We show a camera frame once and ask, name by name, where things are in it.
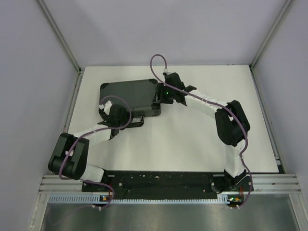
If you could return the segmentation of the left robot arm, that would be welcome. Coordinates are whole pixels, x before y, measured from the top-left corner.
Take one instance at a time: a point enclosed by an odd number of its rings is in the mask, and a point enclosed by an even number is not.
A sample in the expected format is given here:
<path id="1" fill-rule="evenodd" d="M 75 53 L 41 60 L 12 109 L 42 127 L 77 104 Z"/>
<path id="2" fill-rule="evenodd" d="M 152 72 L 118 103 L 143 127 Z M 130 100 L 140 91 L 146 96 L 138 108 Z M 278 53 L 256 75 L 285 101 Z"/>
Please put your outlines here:
<path id="1" fill-rule="evenodd" d="M 61 179 L 88 180 L 99 191 L 109 186 L 104 169 L 88 163 L 90 148 L 113 139 L 120 130 L 131 122 L 130 109 L 112 104 L 104 112 L 102 122 L 85 131 L 69 134 L 62 133 L 55 145 L 48 163 L 48 169 Z"/>

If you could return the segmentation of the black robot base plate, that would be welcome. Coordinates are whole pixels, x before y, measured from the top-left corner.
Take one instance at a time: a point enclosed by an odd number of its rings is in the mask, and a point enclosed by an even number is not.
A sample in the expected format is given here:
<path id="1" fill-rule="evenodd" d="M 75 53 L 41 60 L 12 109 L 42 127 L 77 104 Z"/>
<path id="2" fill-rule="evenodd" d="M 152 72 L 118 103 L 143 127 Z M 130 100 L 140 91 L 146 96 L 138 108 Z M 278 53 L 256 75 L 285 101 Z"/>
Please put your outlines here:
<path id="1" fill-rule="evenodd" d="M 219 193 L 253 190 L 248 174 L 237 185 L 224 172 L 108 170 L 101 180 L 115 191 L 115 199 L 213 199 Z"/>

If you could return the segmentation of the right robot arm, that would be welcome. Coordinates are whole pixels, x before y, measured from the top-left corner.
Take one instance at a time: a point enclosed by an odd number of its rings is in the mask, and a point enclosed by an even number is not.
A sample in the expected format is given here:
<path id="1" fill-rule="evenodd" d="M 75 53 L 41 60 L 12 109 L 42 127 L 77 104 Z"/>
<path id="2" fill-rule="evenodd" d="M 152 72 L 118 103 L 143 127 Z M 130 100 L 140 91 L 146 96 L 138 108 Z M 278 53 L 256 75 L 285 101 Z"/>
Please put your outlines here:
<path id="1" fill-rule="evenodd" d="M 247 135 L 250 130 L 241 104 L 236 100 L 222 102 L 202 94 L 196 87 L 186 87 L 177 73 L 165 71 L 163 76 L 165 81 L 161 81 L 157 94 L 161 103 L 181 103 L 214 119 L 218 137 L 225 145 L 224 183 L 229 190 L 237 190 L 247 174 L 243 153 L 247 149 Z"/>

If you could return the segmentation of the black poker set case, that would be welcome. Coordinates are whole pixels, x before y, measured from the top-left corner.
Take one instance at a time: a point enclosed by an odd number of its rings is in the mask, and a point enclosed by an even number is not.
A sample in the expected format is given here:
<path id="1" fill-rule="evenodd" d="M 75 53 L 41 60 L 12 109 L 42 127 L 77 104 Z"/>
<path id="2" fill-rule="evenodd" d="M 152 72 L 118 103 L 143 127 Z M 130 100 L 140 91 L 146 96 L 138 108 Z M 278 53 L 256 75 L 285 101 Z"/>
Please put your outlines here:
<path id="1" fill-rule="evenodd" d="M 100 86 L 99 103 L 124 106 L 129 111 L 132 122 L 128 128 L 141 127 L 145 117 L 161 114 L 161 105 L 157 101 L 157 84 L 155 79 L 132 80 L 103 83 Z"/>

